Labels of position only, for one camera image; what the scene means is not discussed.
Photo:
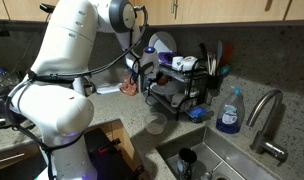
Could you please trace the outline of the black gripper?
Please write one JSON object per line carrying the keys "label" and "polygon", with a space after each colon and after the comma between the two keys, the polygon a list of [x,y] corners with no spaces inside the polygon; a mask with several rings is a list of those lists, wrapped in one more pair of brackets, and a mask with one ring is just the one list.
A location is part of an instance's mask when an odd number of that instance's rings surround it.
{"label": "black gripper", "polygon": [[155,79],[159,69],[159,58],[154,47],[146,47],[143,50],[138,68],[138,89],[144,89],[144,79]]}

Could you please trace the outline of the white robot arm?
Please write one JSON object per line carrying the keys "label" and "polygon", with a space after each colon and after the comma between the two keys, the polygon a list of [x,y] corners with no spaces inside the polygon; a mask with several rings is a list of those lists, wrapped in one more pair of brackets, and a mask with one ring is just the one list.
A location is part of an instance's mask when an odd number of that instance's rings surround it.
{"label": "white robot arm", "polygon": [[136,26],[138,11],[146,9],[128,0],[59,0],[55,6],[36,60],[5,101],[8,114],[20,114],[39,129],[36,137],[11,121],[39,144],[47,180],[97,180],[84,139],[94,105],[84,93],[83,78],[108,68],[88,69],[98,32],[114,33],[125,55],[138,45],[145,32]]}

